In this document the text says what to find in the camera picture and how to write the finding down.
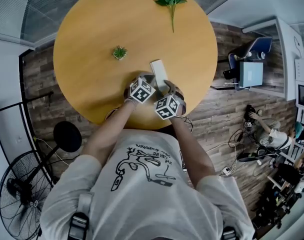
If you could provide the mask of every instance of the fan grille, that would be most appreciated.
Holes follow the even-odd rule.
[[[39,166],[39,160],[39,155],[33,151],[20,155],[11,163],[0,183],[0,216],[5,229],[17,240],[29,240],[38,233],[41,210],[52,184],[40,169],[30,182],[32,197],[26,204],[21,202],[18,192],[14,196],[9,193],[7,184],[10,179],[24,182]]]

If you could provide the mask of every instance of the glove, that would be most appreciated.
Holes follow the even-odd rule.
[[[187,104],[184,101],[183,92],[174,83],[169,80],[164,80],[165,84],[169,87],[168,95],[171,95],[176,101],[179,102],[179,106],[176,115],[181,117],[187,111]]]
[[[151,73],[151,72],[141,72],[137,77],[135,77],[131,81],[131,83],[128,85],[128,87],[124,90],[124,92],[123,92],[123,98],[124,98],[124,100],[131,99],[131,100],[135,101],[135,99],[130,96],[130,89],[131,89],[131,85],[138,78],[141,78],[143,81],[147,82],[152,87],[154,87],[154,85],[156,83],[156,76],[153,73]]]

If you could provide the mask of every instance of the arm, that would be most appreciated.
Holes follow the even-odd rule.
[[[103,167],[118,140],[118,136],[136,107],[136,101],[126,100],[125,103],[92,134],[83,148],[82,154],[95,157]]]
[[[181,148],[187,173],[194,187],[196,187],[205,176],[216,175],[213,163],[182,118],[172,117],[170,121]]]
[[[267,126],[267,124],[260,118],[260,116],[258,114],[250,112],[248,115],[250,118],[257,120],[260,123],[260,125],[262,126],[262,128],[264,129],[264,131],[266,131],[268,134],[271,133],[270,127]]]

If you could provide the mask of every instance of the white desk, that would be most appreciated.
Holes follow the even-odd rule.
[[[301,57],[304,58],[304,48],[301,36],[293,28],[291,28],[278,17],[260,24],[244,28],[242,32],[257,32],[260,34],[260,29],[270,26],[276,26],[278,38],[280,40],[283,58],[284,89],[283,92],[264,90],[255,87],[251,87],[249,88],[249,90],[257,93],[264,93],[268,95],[282,97],[285,98],[287,101],[295,100],[295,59],[300,59]]]

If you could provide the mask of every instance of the printed graphic on shirt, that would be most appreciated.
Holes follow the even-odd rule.
[[[141,149],[128,147],[126,154],[127,154],[127,158],[121,160],[116,166],[115,173],[117,174],[117,177],[113,182],[111,191],[115,191],[119,188],[123,180],[123,175],[126,173],[127,166],[125,165],[128,165],[128,167],[133,171],[137,171],[139,166],[142,166],[145,170],[145,175],[148,182],[157,183],[165,187],[171,187],[173,184],[163,179],[176,180],[175,177],[167,175],[169,166],[172,164],[172,162],[169,160],[170,156],[165,152],[164,154],[161,155],[158,152],[153,152],[153,154],[150,154]],[[164,164],[166,164],[166,169],[164,170],[163,174],[161,173],[155,174],[155,177],[160,179],[152,179],[150,175],[149,166],[160,167],[162,163],[159,160],[161,160],[162,158],[165,159],[165,161],[163,162],[163,166]]]

